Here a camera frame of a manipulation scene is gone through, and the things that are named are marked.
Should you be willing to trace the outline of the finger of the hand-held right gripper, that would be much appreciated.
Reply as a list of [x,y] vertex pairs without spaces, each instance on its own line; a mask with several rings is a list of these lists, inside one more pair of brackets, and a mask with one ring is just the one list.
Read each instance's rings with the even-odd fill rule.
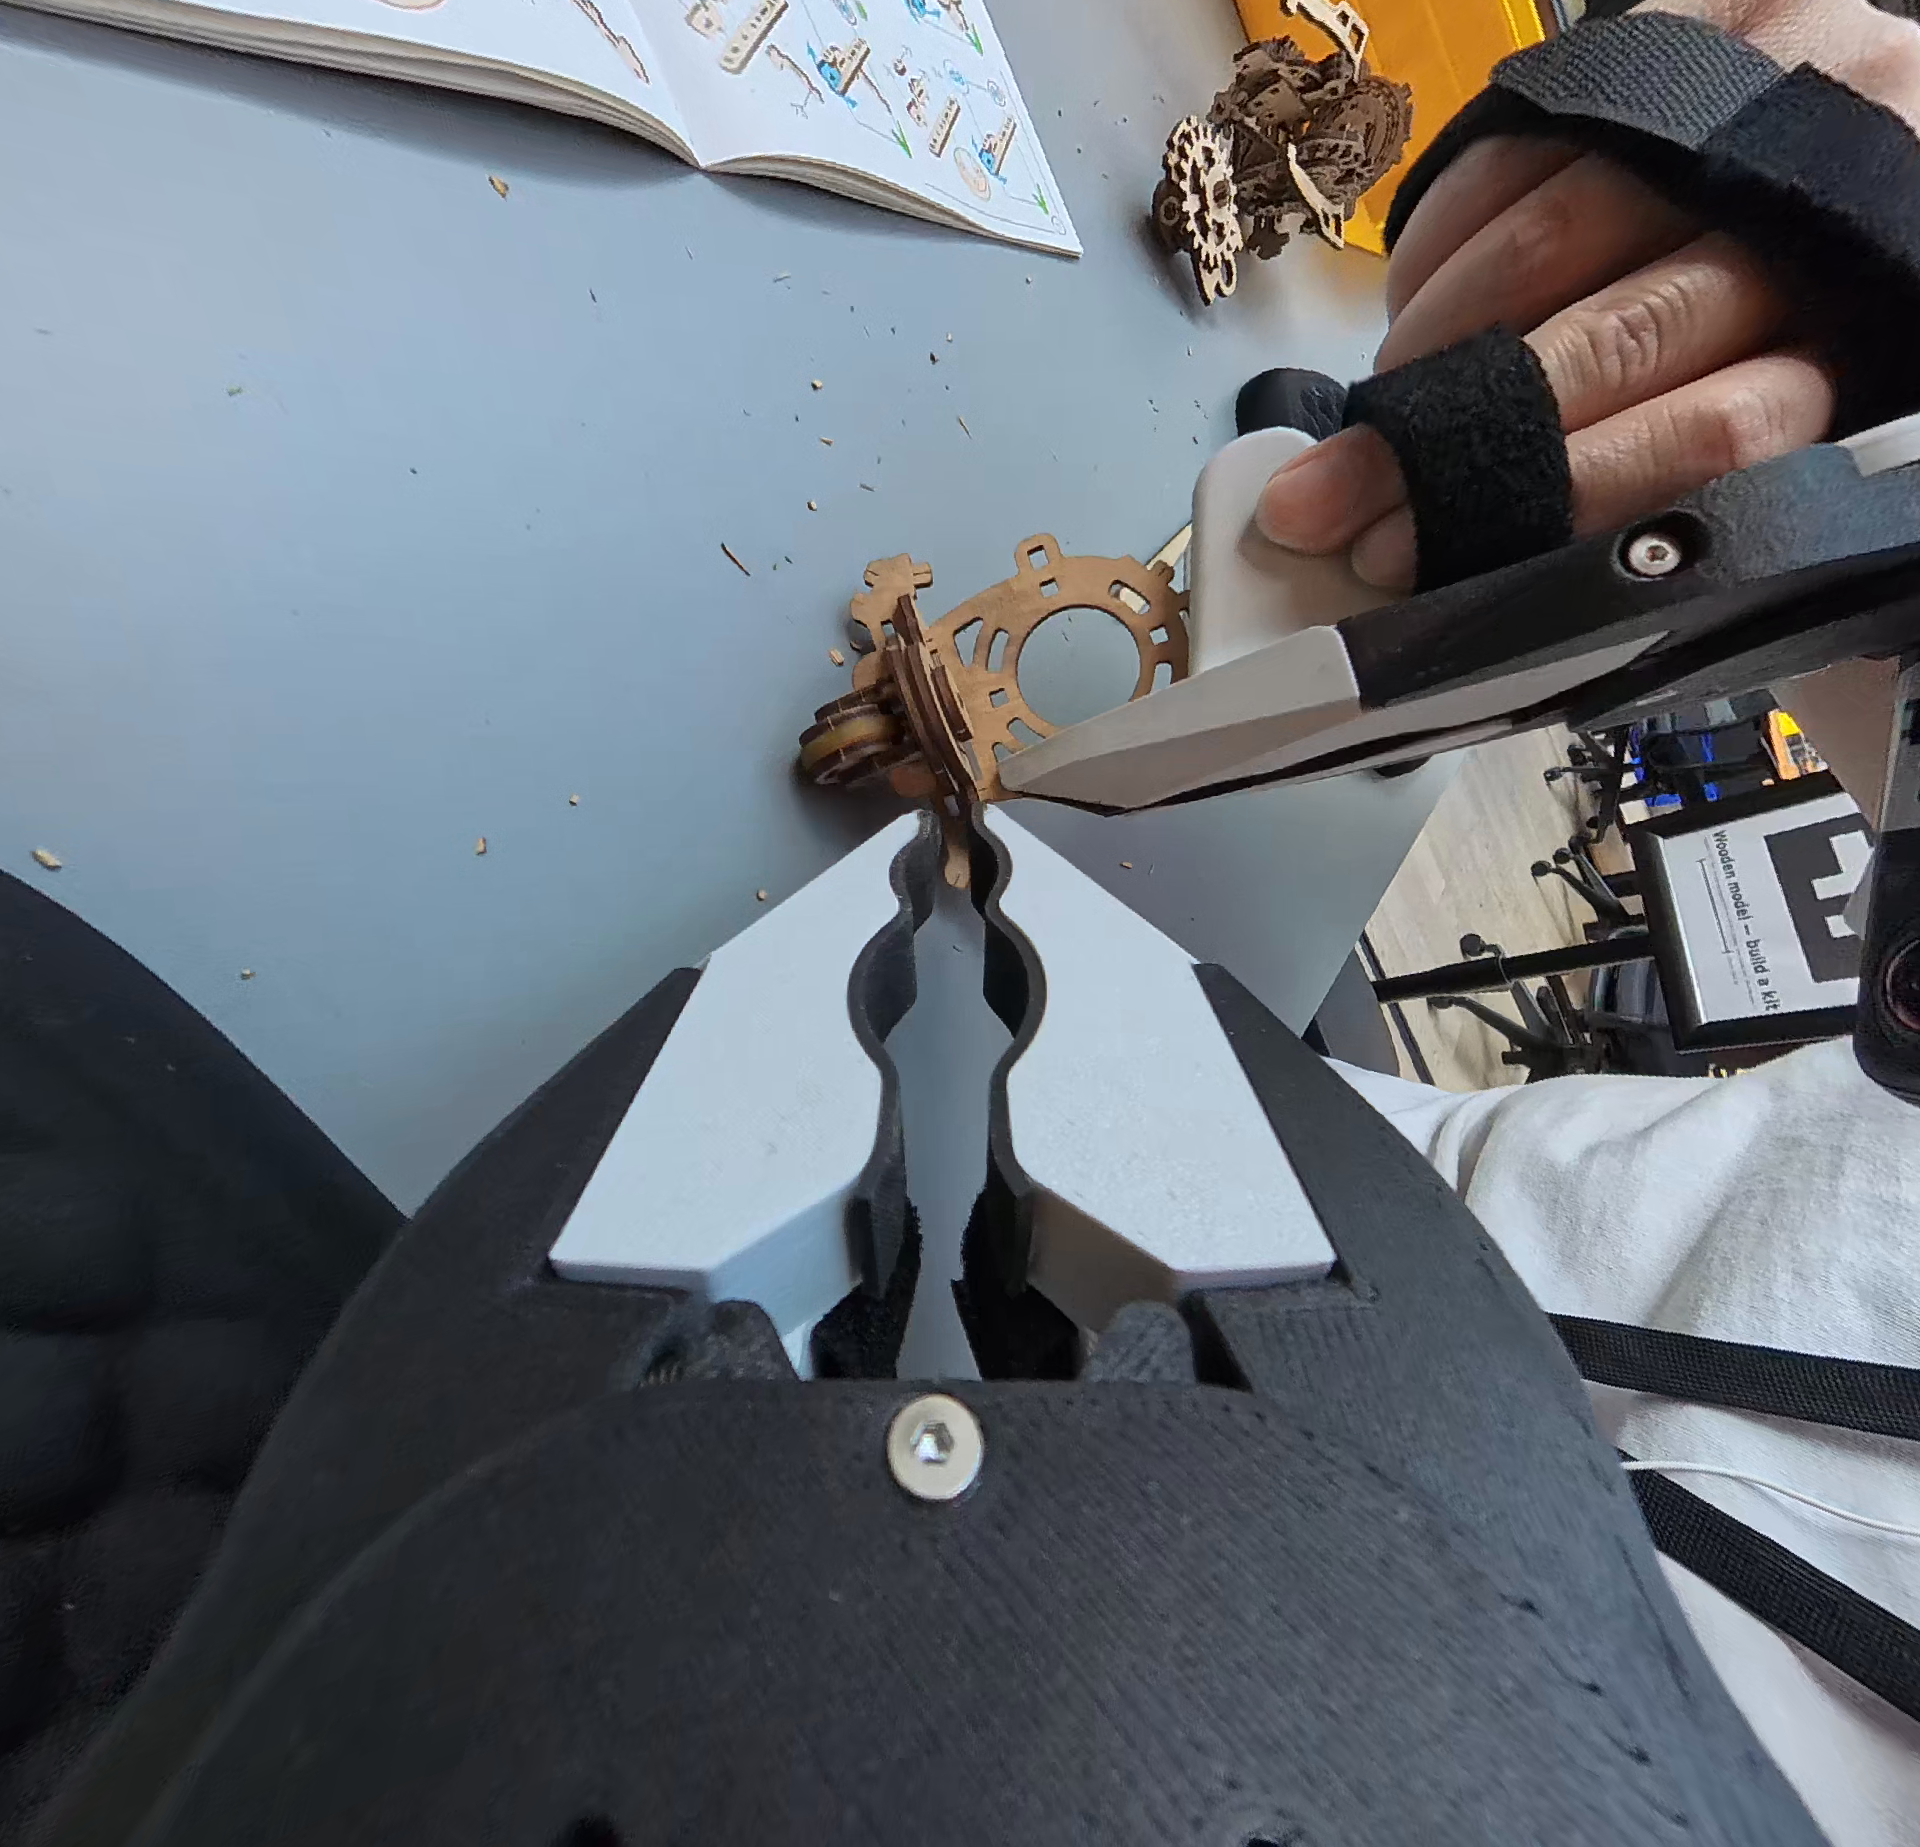
[[1337,624],[1289,632],[1004,758],[1004,793],[1130,813],[1262,774],[1295,741],[1360,716]]
[[1443,731],[1385,735],[1366,745],[1343,745],[1319,754],[1265,754],[1254,758],[1253,762],[1242,762],[1235,774],[1182,783],[1138,805],[1112,805],[1111,816],[1137,816],[1154,807],[1211,801],[1232,793],[1258,793],[1274,785],[1300,785],[1319,778],[1339,778],[1352,774],[1393,778],[1397,774],[1411,774],[1435,754],[1463,751],[1476,745],[1506,738],[1514,731],[1515,716],[1486,716]]

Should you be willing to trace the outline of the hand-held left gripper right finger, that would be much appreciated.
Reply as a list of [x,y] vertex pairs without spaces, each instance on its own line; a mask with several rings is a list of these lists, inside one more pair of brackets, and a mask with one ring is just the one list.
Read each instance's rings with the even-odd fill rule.
[[1198,961],[998,807],[969,826],[980,991],[1006,1044],[963,1235],[983,1380],[1072,1380],[1128,1307],[1337,1267]]

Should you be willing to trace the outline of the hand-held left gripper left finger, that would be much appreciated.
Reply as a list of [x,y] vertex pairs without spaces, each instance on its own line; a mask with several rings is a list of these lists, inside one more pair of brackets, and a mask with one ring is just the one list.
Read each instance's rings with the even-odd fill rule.
[[888,1040],[942,859],[898,816],[706,956],[549,1245],[561,1280],[752,1303],[805,1380],[838,1307],[884,1314],[913,1222]]

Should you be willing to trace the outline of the wooden gear puzzle piece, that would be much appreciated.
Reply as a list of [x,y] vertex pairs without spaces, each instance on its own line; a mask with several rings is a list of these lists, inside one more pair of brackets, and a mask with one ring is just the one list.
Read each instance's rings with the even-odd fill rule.
[[943,878],[973,878],[973,813],[1009,793],[1004,758],[1186,675],[1186,590],[1130,553],[1076,553],[1053,532],[1012,545],[1012,572],[947,613],[934,568],[864,565],[848,603],[843,694],[799,735],[813,785],[886,789],[943,830]]

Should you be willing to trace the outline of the grey desk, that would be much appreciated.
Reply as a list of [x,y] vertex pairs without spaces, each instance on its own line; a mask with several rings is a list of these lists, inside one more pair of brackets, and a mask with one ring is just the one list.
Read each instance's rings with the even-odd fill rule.
[[1385,266],[1145,231],[1232,0],[987,0],[1079,258],[596,123],[6,15],[6,871],[414,1210],[890,810],[793,778],[852,589],[1157,549]]

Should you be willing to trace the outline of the person's right hand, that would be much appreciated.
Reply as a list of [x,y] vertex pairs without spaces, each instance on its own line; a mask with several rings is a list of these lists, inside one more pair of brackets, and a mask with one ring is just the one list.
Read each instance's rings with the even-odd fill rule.
[[[1650,0],[1808,64],[1915,128],[1918,31],[1866,0]],[[1831,363],[1788,325],[1761,258],[1628,168],[1537,136],[1486,136],[1426,190],[1386,258],[1376,372],[1489,328],[1535,350],[1556,396],[1575,532],[1654,511],[1836,429]],[[1372,428],[1269,478],[1258,528],[1355,576],[1414,586],[1403,470]]]

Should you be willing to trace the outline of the black office chair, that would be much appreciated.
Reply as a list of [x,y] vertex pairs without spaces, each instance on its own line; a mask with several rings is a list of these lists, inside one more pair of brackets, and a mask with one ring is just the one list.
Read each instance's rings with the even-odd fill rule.
[[1568,785],[1568,830],[1529,862],[1539,883],[1560,883],[1581,919],[1581,941],[1642,941],[1647,913],[1641,869],[1628,842],[1628,793],[1641,781],[1635,729],[1575,733],[1543,768],[1543,785]]

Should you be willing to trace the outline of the person's white shirt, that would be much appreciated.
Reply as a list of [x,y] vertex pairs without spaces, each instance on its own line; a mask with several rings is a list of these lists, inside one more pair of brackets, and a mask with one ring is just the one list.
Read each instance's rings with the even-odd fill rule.
[[[1848,1041],[1728,1080],[1443,1093],[1337,1064],[1550,1314],[1918,1363],[1918,1118]],[[1915,1622],[1918,1445],[1596,1387],[1601,1433]],[[1703,1655],[1828,1842],[1918,1842],[1915,1718],[1662,1557]]]

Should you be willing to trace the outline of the assembled wooden gear model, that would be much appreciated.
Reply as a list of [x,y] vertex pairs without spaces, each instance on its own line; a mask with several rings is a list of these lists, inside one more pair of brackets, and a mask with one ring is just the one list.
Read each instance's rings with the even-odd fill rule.
[[1351,3],[1281,0],[1281,14],[1331,49],[1307,58],[1287,33],[1238,47],[1232,81],[1166,134],[1150,221],[1202,304],[1235,295],[1242,255],[1277,258],[1302,234],[1343,251],[1414,132],[1411,89],[1373,70]]

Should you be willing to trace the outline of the yellow plastic bin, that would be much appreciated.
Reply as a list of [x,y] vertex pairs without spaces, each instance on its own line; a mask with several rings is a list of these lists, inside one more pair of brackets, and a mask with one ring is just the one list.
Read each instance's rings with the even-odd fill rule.
[[[1486,81],[1493,65],[1544,36],[1535,0],[1329,0],[1351,6],[1366,20],[1372,69],[1411,93],[1411,136],[1403,160],[1357,202],[1348,225],[1348,245],[1385,251],[1385,221],[1407,167]],[[1281,0],[1235,0],[1244,36],[1293,36],[1307,58],[1324,58],[1331,36]]]

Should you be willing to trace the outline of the open instruction booklet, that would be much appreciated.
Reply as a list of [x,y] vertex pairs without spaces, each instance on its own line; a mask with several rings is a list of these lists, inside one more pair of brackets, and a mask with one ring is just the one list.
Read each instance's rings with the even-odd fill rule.
[[712,175],[1082,242],[983,0],[6,0],[580,117]]

